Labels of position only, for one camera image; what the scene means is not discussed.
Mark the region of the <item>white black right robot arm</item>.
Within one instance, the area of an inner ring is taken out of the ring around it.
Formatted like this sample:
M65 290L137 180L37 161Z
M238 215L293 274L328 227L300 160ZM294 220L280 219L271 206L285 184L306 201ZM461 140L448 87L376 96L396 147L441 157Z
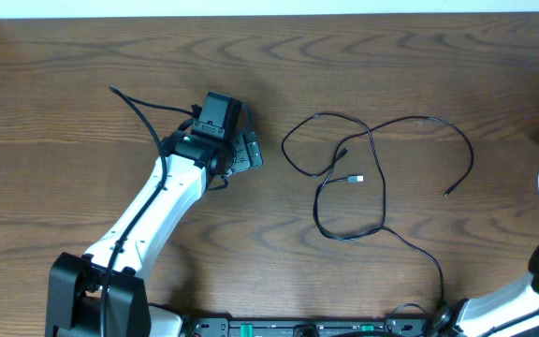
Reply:
M445 307L434 318L429 336L518 336L539 328L539 245L528 271L513 283L481 298Z

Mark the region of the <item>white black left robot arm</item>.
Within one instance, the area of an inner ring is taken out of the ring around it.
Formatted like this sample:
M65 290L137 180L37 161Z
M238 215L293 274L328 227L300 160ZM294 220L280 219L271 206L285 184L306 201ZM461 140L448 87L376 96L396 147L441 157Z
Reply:
M115 225L82 256L62 253L51 266L48 336L177 336L180 315L149 303L155 260L214 176L263 163L254 132L230 142L181 130L161 141L153 172Z

